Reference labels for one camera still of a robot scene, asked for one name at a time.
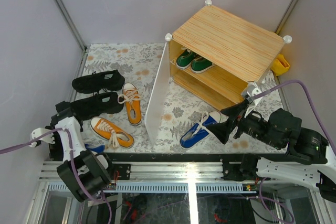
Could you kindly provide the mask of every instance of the wooden shoe rack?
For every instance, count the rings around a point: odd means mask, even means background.
[[[286,41],[211,4],[166,40],[173,80],[218,110],[241,102],[248,82],[263,80]],[[199,74],[178,69],[182,46],[216,66]]]

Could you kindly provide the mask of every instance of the yellow object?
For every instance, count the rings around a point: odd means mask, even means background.
[[[104,118],[95,116],[91,119],[90,124],[96,134],[109,141],[105,146],[106,149],[110,146],[113,148],[118,148],[119,146],[131,148],[134,144],[133,136]]]
[[[289,63],[285,60],[283,55],[278,55],[278,58],[274,61],[271,70],[275,73],[276,76],[280,76],[283,73],[286,73],[290,68]]]

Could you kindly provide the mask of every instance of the blue sneaker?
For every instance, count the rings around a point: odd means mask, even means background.
[[[222,114],[219,111],[205,112],[202,119],[188,130],[180,139],[180,145],[184,149],[194,147],[198,142],[209,136],[211,133],[205,126],[220,123]]]

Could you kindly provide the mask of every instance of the white ball corner cap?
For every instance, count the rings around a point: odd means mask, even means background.
[[[212,5],[212,1],[211,0],[206,0],[204,1],[205,5]]]
[[[289,36],[289,35],[286,35],[286,36],[284,36],[283,40],[286,44],[289,44],[289,43],[292,42],[292,37]]]
[[[173,39],[173,35],[172,34],[166,34],[166,36],[164,36],[164,40],[165,41],[171,41]]]

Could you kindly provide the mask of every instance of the floor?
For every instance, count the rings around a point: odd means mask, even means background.
[[[83,76],[93,72],[102,72],[118,69],[125,77],[126,82],[134,84],[142,94],[142,118],[146,112],[157,69],[159,67],[164,44],[94,44],[88,51]],[[267,90],[275,86],[275,80],[270,71],[261,85]],[[77,94],[76,100],[89,97],[86,94]],[[260,112],[267,120],[271,112],[282,108],[278,91],[266,96],[258,105],[256,111]],[[155,145],[148,140],[144,120],[138,126],[132,126],[125,108],[118,114],[101,114],[101,117],[110,120],[122,128],[135,139],[135,144],[130,149],[108,149],[107,152],[118,153],[279,153],[278,151],[246,134],[239,139],[233,139],[233,132],[226,145],[216,137],[209,136],[199,142],[195,147],[185,150],[180,147],[180,137],[200,120],[202,113],[214,110],[206,102],[171,81],[164,104],[162,122]],[[93,146],[105,144],[106,141],[96,137],[90,126],[90,121],[84,121],[82,137],[85,143]]]

